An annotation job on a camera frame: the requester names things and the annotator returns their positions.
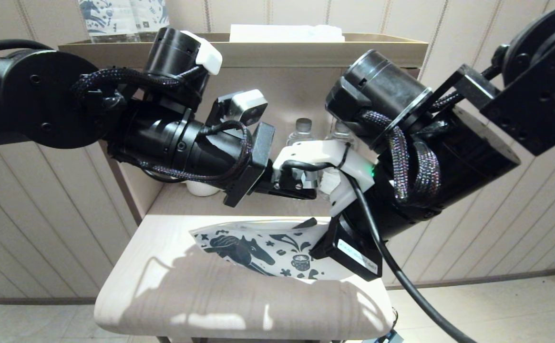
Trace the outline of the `clear water bottle black cap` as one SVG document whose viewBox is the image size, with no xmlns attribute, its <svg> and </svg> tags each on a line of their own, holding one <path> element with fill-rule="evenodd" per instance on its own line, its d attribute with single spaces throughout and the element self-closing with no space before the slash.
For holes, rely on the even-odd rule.
<svg viewBox="0 0 555 343">
<path fill-rule="evenodd" d="M 324 138 L 324 141 L 340 141 L 342 143 L 349 143 L 352 150 L 357 150 L 358 148 L 355 135 L 352 134 L 350 128 L 341 121 L 336 121 L 329 131 L 329 134 Z M 324 169 L 319 183 L 319 195 L 321 198 L 329 200 L 330 193 L 332 193 L 339 184 L 339 171 L 334 168 Z"/>
<path fill-rule="evenodd" d="M 295 122 L 295 130 L 289 134 L 287 138 L 287 146 L 295 145 L 302 141 L 314 141 L 315 137 L 312 133 L 312 120 L 307 118 L 299 118 Z"/>
</svg>

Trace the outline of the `patterned bags on top shelf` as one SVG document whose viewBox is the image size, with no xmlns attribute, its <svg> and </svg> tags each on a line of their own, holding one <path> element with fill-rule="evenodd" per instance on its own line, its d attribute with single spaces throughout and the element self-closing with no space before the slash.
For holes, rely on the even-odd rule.
<svg viewBox="0 0 555 343">
<path fill-rule="evenodd" d="M 131 0 L 78 0 L 92 43 L 138 42 Z"/>
</svg>

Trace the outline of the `flat white blue packet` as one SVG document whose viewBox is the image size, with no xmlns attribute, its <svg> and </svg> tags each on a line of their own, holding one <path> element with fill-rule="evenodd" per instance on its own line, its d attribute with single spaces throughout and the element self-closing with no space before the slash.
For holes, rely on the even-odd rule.
<svg viewBox="0 0 555 343">
<path fill-rule="evenodd" d="M 229 42 L 240 43 L 341 43 L 343 31 L 329 25 L 232 24 Z"/>
</svg>

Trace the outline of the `beige wooden shelf cabinet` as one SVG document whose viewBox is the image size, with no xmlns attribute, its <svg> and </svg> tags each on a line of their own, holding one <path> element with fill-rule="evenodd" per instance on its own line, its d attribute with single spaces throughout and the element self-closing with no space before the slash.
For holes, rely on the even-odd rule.
<svg viewBox="0 0 555 343">
<path fill-rule="evenodd" d="M 172 215 L 151 211 L 121 254 L 94 307 L 102 329 L 190 343 L 362 339 L 396 320 L 381 280 L 317 281 L 263 276 L 203 252 L 197 228 L 299 224 L 303 217 Z"/>
</svg>

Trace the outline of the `white ribbed mug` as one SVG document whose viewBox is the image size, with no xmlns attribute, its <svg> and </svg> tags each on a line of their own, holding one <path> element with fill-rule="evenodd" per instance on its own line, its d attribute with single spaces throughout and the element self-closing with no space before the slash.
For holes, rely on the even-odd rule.
<svg viewBox="0 0 555 343">
<path fill-rule="evenodd" d="M 203 182 L 186 181 L 185 186 L 187 191 L 195 197 L 210 197 L 221 191 L 221 189 Z"/>
</svg>

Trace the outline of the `white blue horse print bag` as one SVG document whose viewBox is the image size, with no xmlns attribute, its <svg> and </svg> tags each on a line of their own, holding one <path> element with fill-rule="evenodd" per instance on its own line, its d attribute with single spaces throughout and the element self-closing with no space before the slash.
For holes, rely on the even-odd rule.
<svg viewBox="0 0 555 343">
<path fill-rule="evenodd" d="M 340 281 L 353 276 L 330 258 L 316 260 L 310 256 L 310 250 L 328 230 L 328 222 L 316 219 L 314 228 L 296 230 L 297 224 L 308 219 L 219 223 L 189 233 L 204 252 L 262 275 L 307 282 Z"/>
</svg>

